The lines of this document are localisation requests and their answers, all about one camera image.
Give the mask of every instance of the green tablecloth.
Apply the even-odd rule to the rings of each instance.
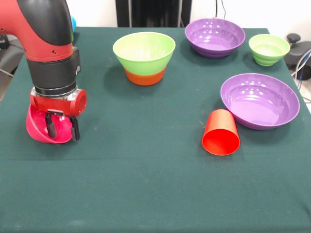
[[[26,132],[31,78],[25,59],[0,104],[0,232],[307,232],[311,229],[311,116],[270,131],[238,125],[240,149],[208,154],[201,138],[209,113],[224,108],[221,84],[244,72],[272,75],[297,93],[284,61],[257,65],[246,29],[230,56],[197,55],[183,29],[154,86],[129,82],[112,51],[139,28],[77,28],[88,92],[81,140],[35,142]]]

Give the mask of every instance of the cup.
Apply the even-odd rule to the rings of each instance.
[[[43,143],[60,144],[66,143],[71,140],[72,123],[66,116],[52,116],[52,121],[56,130],[56,137],[51,138],[48,134],[47,126],[45,123],[45,113],[30,105],[28,108],[26,129],[29,136]]]
[[[225,109],[210,113],[202,138],[203,148],[214,155],[233,154],[240,147],[240,138],[233,115]]]

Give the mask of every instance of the pink cup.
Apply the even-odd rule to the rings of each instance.
[[[29,136],[36,141],[44,143],[66,143],[71,140],[72,123],[66,116],[52,115],[52,121],[55,125],[56,137],[51,138],[45,123],[45,113],[33,107],[28,108],[26,128]]]

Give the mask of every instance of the green bowl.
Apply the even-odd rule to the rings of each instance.
[[[112,50],[126,70],[138,75],[151,75],[167,66],[175,46],[175,41],[168,35],[140,32],[121,37]]]
[[[250,38],[248,45],[255,61],[265,67],[277,63],[291,49],[285,39],[270,34],[255,35]]]

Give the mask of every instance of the purple bowl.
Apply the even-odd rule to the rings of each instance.
[[[194,21],[185,29],[192,48],[208,58],[228,56],[245,40],[245,32],[238,25],[219,18]]]
[[[268,75],[235,75],[224,82],[220,93],[236,121],[254,130],[285,125],[299,113],[300,103],[295,92]]]

